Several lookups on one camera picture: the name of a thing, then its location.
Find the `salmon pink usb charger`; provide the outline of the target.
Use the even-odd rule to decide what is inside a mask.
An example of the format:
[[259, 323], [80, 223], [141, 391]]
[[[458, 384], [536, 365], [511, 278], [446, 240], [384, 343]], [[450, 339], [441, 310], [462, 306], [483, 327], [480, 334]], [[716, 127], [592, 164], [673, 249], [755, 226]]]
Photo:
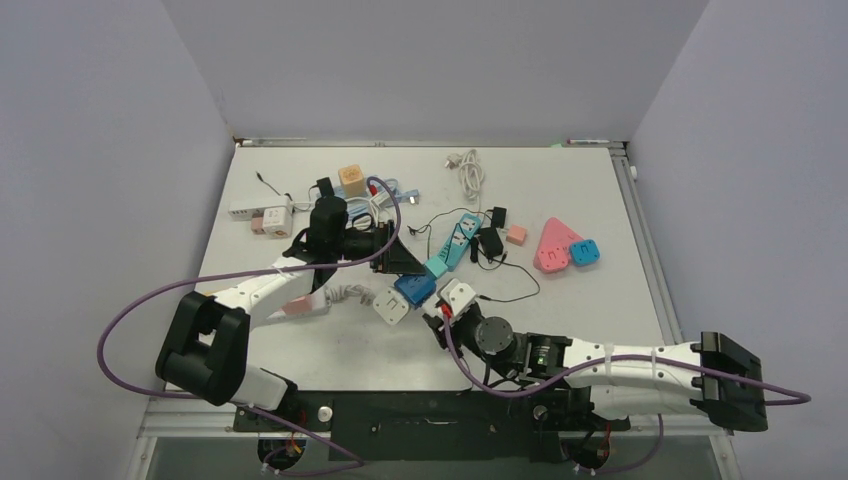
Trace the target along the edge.
[[506, 234], [506, 241], [516, 246], [522, 246], [527, 238], [527, 229], [519, 225], [511, 225]]

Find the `teal usb charger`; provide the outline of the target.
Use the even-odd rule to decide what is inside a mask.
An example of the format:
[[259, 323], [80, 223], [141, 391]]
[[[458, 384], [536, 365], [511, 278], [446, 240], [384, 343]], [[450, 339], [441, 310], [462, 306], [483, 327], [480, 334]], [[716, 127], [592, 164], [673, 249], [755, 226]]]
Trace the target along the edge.
[[439, 280], [449, 271], [449, 267], [439, 256], [430, 257], [424, 263], [424, 268], [427, 276], [434, 281]]

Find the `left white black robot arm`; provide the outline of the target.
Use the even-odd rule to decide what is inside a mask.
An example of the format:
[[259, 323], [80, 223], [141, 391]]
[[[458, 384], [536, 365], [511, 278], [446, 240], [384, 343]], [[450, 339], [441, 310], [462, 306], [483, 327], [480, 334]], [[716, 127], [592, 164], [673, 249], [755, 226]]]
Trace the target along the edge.
[[259, 407], [274, 430], [296, 421], [294, 382], [248, 362], [250, 332], [275, 311], [316, 292], [340, 263], [366, 263], [380, 274], [422, 274], [422, 263], [397, 238], [395, 222], [367, 230], [348, 223], [346, 202], [323, 196], [309, 225], [267, 274], [207, 296], [196, 291], [179, 302], [155, 363], [155, 374], [208, 403]]

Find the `teal power strip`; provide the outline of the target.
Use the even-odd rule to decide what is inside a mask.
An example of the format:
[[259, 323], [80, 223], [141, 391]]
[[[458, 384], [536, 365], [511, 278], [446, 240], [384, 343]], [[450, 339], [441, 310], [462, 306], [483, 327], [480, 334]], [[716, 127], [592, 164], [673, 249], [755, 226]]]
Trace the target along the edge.
[[450, 272], [459, 265], [463, 255], [468, 250], [471, 239], [479, 231], [482, 220], [477, 215], [465, 213], [454, 225], [450, 236], [439, 250], [437, 257], [447, 266]]

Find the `blue white small adapter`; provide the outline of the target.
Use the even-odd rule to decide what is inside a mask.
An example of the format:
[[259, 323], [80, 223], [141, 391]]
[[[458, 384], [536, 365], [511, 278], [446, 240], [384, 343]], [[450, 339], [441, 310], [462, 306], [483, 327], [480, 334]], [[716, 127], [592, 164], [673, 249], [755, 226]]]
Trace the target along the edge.
[[394, 288], [414, 308], [420, 307], [435, 292], [436, 286], [427, 275], [403, 275], [394, 282]]

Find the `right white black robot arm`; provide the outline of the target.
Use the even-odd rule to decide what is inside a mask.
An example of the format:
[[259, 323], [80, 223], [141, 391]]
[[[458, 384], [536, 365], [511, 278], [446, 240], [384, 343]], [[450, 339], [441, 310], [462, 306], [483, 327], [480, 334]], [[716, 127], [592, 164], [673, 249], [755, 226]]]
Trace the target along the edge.
[[702, 415], [726, 430], [768, 428], [761, 360], [722, 333], [654, 347], [596, 343], [519, 333], [501, 317], [483, 316], [478, 304], [458, 318], [448, 305], [428, 307], [423, 319], [443, 349], [475, 355], [525, 391], [575, 392], [565, 414], [579, 428], [664, 414]]

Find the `large black power adapter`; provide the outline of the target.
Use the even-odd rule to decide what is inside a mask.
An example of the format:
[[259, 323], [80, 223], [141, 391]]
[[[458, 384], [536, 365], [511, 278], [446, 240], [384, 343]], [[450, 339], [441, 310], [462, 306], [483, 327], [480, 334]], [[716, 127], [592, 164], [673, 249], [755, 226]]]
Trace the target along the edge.
[[496, 227], [481, 228], [477, 232], [477, 235], [483, 255], [489, 261], [494, 261], [504, 254], [503, 241]]

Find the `white charger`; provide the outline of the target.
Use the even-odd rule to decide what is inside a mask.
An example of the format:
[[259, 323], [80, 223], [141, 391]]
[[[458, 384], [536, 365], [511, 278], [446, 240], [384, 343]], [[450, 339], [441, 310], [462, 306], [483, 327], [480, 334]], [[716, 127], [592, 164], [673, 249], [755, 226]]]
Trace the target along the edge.
[[387, 287], [378, 293], [373, 300], [372, 308], [391, 326], [397, 325], [411, 310], [408, 301], [393, 287]]

